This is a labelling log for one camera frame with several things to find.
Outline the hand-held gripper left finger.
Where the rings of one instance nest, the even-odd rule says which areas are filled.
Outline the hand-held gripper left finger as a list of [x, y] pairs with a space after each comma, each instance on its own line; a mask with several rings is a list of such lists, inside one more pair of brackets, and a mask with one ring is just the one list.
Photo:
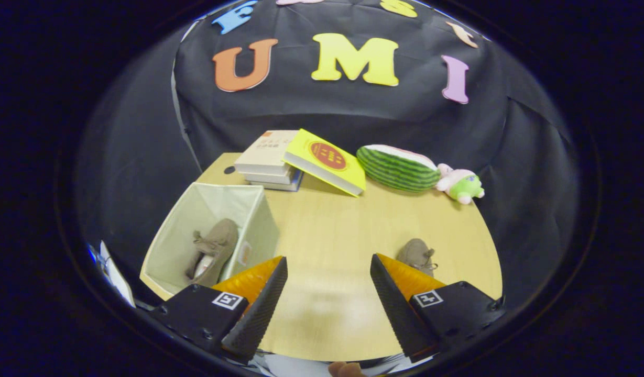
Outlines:
[[287, 259], [276, 256], [211, 287], [190, 284], [149, 314], [207, 353], [248, 362], [259, 349], [287, 279]]

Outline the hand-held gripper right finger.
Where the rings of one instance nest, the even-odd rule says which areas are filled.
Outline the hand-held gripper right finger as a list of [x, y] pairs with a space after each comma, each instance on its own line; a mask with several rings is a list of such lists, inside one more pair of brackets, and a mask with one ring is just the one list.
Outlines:
[[370, 277], [404, 355], [418, 362], [478, 340], [506, 310], [466, 281], [446, 285], [381, 253]]

